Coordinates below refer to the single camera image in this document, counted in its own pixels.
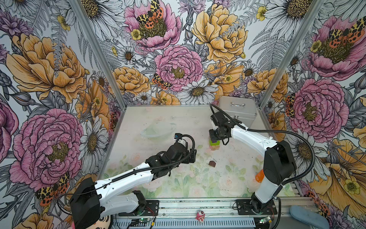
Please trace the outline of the green wood block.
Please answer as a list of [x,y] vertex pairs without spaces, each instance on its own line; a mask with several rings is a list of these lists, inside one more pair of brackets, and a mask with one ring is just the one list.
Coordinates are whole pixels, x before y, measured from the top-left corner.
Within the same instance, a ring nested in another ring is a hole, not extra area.
[[210,146],[212,147],[219,147],[220,146],[220,142],[217,141],[217,142],[210,142]]

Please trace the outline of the natural wood block with hole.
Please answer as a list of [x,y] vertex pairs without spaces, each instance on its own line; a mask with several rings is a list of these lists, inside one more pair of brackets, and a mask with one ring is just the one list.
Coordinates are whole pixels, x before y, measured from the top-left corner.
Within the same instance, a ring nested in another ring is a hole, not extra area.
[[212,151],[219,150],[220,149],[220,146],[219,145],[217,145],[217,146],[210,146],[210,149]]

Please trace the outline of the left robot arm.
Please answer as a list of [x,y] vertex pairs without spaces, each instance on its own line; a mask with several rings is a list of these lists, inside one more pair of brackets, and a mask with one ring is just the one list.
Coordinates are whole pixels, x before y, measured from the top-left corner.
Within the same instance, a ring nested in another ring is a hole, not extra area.
[[195,162],[196,149],[174,143],[167,151],[162,151],[146,159],[139,166],[107,179],[83,180],[70,199],[71,214],[77,229],[86,229],[100,218],[127,213],[141,215],[147,202],[140,191],[124,192],[169,175],[180,164]]

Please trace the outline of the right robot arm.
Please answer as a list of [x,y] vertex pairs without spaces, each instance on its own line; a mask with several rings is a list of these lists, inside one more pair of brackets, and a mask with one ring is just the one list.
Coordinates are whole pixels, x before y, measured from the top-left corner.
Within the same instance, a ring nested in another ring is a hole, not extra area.
[[264,158],[264,178],[251,197],[251,210],[260,214],[282,190],[284,181],[295,172],[296,164],[290,145],[286,141],[276,141],[264,137],[261,133],[268,130],[243,129],[237,125],[233,128],[218,127],[209,130],[212,141],[234,138],[250,146]]

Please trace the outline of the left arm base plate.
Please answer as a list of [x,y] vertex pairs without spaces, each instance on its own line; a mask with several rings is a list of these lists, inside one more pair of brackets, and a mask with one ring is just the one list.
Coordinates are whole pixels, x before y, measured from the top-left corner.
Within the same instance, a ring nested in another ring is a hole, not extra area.
[[144,208],[142,207],[138,207],[137,210],[131,212],[131,213],[119,213],[117,214],[120,217],[132,217],[132,216],[136,216],[136,217],[142,217],[142,216],[157,216],[158,212],[159,212],[159,204],[160,201],[157,199],[149,199],[146,201],[146,205],[144,206]]

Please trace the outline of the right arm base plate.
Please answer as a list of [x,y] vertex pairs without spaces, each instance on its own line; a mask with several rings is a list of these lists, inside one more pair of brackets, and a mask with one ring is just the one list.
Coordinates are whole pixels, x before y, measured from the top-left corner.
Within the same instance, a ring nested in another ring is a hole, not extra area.
[[261,203],[252,199],[237,199],[233,205],[239,215],[276,215],[277,209],[273,200]]

